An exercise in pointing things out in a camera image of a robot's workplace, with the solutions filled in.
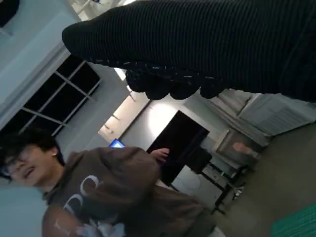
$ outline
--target dark hair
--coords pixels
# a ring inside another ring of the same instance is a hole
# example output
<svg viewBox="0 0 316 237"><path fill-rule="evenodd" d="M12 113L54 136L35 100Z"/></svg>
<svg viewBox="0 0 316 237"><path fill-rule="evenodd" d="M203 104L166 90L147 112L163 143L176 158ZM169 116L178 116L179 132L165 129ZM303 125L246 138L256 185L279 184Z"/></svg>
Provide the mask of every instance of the dark hair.
<svg viewBox="0 0 316 237"><path fill-rule="evenodd" d="M55 138L49 133L41 129L28 129L21 134L7 135L0 140L0 168L5 165L5 160L8 157L17 158L20 153L28 146L35 145L41 148L43 151L48 151L54 147L58 149L56 156L58 162L64 166L65 161L60 151L59 145ZM0 177L11 180L11 177L2 174Z"/></svg>

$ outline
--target light fixture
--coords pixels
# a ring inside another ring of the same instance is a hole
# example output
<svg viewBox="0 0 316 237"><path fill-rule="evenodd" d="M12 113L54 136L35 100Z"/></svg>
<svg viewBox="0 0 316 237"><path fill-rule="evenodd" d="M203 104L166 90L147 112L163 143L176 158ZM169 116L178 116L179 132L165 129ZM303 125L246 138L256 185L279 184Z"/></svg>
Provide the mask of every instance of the light fixture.
<svg viewBox="0 0 316 237"><path fill-rule="evenodd" d="M126 75L121 68L114 68L114 70L116 71L121 80L125 80Z"/></svg>
<svg viewBox="0 0 316 237"><path fill-rule="evenodd" d="M132 2L135 2L136 0L126 0L126 2L123 3L123 6L128 5Z"/></svg>

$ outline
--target window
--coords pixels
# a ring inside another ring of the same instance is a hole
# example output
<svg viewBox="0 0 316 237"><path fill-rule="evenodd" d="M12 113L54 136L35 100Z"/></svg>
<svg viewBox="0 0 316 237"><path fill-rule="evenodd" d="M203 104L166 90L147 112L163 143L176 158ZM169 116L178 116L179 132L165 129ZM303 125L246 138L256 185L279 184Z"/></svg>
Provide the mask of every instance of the window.
<svg viewBox="0 0 316 237"><path fill-rule="evenodd" d="M0 136L39 127L56 136L90 99L99 76L84 61L70 56L0 131Z"/></svg>

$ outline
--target hand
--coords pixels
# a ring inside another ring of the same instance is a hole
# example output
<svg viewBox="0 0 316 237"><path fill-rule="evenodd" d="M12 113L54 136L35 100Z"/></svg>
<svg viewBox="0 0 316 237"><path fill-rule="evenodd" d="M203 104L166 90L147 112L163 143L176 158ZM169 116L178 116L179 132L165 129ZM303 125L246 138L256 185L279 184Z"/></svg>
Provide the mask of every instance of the hand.
<svg viewBox="0 0 316 237"><path fill-rule="evenodd" d="M152 151L150 154L158 161L166 162L166 158L169 156L170 150L168 148L161 148Z"/></svg>

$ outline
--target young man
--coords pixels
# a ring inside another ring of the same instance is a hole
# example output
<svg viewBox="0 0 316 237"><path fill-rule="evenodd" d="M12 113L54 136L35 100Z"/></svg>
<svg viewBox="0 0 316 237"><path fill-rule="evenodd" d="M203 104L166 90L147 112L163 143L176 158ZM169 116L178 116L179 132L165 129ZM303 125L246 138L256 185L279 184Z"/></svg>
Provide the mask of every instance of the young man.
<svg viewBox="0 0 316 237"><path fill-rule="evenodd" d="M44 237L207 237L205 206L155 185L167 153L98 148L65 164L54 138L29 130L0 144L1 175L45 193Z"/></svg>

